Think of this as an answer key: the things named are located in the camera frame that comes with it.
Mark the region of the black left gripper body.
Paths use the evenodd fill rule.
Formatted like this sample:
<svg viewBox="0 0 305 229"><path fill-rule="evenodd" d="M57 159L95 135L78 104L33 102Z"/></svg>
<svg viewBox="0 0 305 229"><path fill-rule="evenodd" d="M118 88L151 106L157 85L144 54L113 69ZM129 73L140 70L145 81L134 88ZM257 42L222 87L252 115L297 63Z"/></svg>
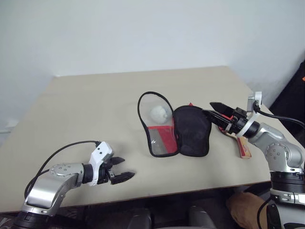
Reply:
<svg viewBox="0 0 305 229"><path fill-rule="evenodd" d="M114 173L112 172L112 167L115 164L115 158L105 160L99 167L99 174L97 184L110 183L114 185Z"/></svg>

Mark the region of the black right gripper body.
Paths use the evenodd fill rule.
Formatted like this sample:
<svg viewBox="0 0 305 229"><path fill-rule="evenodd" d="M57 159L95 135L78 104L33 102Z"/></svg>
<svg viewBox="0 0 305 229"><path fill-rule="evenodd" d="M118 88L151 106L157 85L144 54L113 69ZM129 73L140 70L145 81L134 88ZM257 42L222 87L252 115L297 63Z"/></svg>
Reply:
<svg viewBox="0 0 305 229"><path fill-rule="evenodd" d="M225 129L228 133L240 132L248 122L246 111L239 107L235 109L230 108L229 111L226 112L225 116L229 118L231 124Z"/></svg>

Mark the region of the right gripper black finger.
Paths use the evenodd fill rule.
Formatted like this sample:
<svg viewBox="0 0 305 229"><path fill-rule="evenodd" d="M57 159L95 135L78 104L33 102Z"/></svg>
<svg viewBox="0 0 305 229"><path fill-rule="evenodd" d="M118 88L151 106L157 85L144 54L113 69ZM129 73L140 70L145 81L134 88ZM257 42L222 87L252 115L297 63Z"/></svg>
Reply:
<svg viewBox="0 0 305 229"><path fill-rule="evenodd" d="M212 122L213 124L217 125L222 129L226 129L231 124L231 121L229 119L223 117L221 114L219 114L216 111L203 109L202 113L210 122Z"/></svg>
<svg viewBox="0 0 305 229"><path fill-rule="evenodd" d="M232 116L234 109L221 103L221 102L210 102L211 107L218 113L224 116Z"/></svg>

